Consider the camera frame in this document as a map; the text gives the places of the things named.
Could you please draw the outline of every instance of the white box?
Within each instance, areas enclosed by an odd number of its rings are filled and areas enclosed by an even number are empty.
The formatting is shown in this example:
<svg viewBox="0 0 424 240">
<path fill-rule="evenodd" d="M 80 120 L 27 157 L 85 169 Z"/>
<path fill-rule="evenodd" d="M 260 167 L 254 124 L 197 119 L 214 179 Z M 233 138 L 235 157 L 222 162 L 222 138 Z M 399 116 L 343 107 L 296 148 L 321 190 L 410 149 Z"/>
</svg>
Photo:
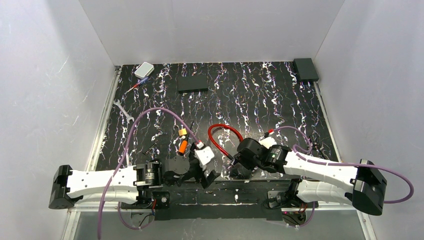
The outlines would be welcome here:
<svg viewBox="0 0 424 240">
<path fill-rule="evenodd" d="M 143 62 L 143 64 L 139 66 L 137 70 L 135 70 L 134 74 L 137 78 L 142 79 L 151 74 L 153 69 L 155 69 L 155 67 L 153 67 L 152 64 Z"/>
</svg>

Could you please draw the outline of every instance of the gray wall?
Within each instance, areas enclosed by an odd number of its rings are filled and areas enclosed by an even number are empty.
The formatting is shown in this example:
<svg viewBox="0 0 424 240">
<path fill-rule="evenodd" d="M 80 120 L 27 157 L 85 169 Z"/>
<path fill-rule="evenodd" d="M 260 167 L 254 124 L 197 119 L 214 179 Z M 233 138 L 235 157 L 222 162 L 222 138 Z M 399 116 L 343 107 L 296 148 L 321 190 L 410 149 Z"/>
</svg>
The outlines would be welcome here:
<svg viewBox="0 0 424 240">
<path fill-rule="evenodd" d="M 423 239 L 424 1 L 347 0 L 315 64 L 342 159 L 371 160 L 415 184 L 409 201 L 371 218 L 378 239 Z M 408 193 L 384 175 L 387 200 Z"/>
<path fill-rule="evenodd" d="M 85 169 L 114 66 L 78 0 L 0 6 L 0 239 L 56 240 L 53 175 Z"/>
<path fill-rule="evenodd" d="M 314 57 L 344 0 L 80 0 L 115 65 Z"/>
</svg>

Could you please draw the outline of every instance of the black mat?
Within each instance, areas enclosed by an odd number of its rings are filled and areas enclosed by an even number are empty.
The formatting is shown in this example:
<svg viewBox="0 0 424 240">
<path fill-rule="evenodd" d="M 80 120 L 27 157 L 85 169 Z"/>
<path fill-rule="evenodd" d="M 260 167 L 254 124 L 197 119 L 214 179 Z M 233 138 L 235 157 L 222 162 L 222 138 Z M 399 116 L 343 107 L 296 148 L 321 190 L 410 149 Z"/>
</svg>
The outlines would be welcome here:
<svg viewBox="0 0 424 240">
<path fill-rule="evenodd" d="M 210 144 L 207 130 L 212 124 L 231 125 L 244 137 L 257 140 L 268 129 L 294 126 L 308 136 L 319 136 L 325 153 L 331 160 L 337 161 L 316 90 L 313 85 L 297 82 L 291 62 L 155 64 L 149 82 L 124 95 L 138 80 L 134 75 L 136 67 L 138 65 L 122 67 L 115 93 L 115 100 L 120 100 L 134 118 L 152 107 L 170 109 L 187 124 L 194 121 L 194 133 L 207 144 Z M 195 75 L 207 76 L 209 90 L 179 94 L 177 77 Z M 131 124 L 116 106 L 112 107 L 97 171 L 112 170 L 117 166 Z M 173 158 L 181 142 L 175 126 L 181 127 L 171 115 L 163 112 L 152 112 L 144 117 L 135 138 L 131 140 L 129 156 L 132 164 L 145 163 L 152 158 Z M 294 131 L 285 130 L 273 136 L 282 145 L 291 147 L 298 143 L 306 147 L 302 136 Z M 214 137 L 227 152 L 236 153 L 238 140 L 234 134 L 219 130 Z M 154 142 L 157 143 L 154 155 L 144 155 L 143 152 Z M 207 168 L 221 173 L 218 180 L 228 181 L 228 173 L 223 166 L 229 160 L 215 146 L 211 147 L 215 160 Z M 316 151 L 312 154 L 321 157 Z M 250 180 L 282 179 L 285 179 L 282 174 L 269 174 L 258 169 L 252 173 Z"/>
</svg>

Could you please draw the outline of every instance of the black rectangular block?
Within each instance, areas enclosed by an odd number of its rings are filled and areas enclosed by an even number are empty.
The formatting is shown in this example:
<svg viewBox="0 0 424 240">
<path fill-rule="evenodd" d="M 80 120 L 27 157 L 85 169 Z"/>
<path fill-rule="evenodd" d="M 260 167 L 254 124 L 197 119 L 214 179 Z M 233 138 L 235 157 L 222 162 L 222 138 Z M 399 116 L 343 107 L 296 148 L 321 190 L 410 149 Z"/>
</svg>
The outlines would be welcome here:
<svg viewBox="0 0 424 240">
<path fill-rule="evenodd" d="M 208 77 L 206 75 L 179 76 L 176 79 L 179 94 L 208 91 Z"/>
<path fill-rule="evenodd" d="M 300 82 L 316 82 L 320 79 L 311 58 L 296 58 L 293 66 Z"/>
</svg>

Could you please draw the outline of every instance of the wrench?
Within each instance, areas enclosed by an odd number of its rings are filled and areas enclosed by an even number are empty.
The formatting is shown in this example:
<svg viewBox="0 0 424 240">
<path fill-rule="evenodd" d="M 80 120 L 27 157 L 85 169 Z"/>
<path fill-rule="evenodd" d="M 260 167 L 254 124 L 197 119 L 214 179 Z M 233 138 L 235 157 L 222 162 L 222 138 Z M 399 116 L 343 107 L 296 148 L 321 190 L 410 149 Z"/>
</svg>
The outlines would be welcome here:
<svg viewBox="0 0 424 240">
<path fill-rule="evenodd" d="M 134 122 L 134 117 L 132 117 L 131 115 L 128 114 L 128 112 L 125 111 L 125 109 L 121 106 L 121 102 L 119 100 L 114 101 L 113 104 L 115 104 L 116 106 L 118 106 L 118 108 L 120 109 L 120 111 L 125 115 L 126 121 L 128 123 L 130 123 L 131 120 Z"/>
</svg>

